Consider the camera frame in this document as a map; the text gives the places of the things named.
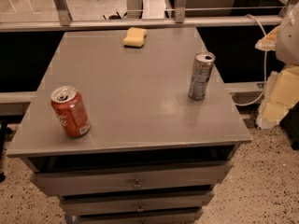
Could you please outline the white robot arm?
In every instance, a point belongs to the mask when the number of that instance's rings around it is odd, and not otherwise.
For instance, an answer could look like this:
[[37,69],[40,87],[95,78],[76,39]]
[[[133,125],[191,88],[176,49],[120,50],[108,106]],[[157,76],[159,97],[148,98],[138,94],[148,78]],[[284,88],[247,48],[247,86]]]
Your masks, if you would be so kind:
[[299,65],[299,3],[292,7],[279,26],[276,57],[284,63]]

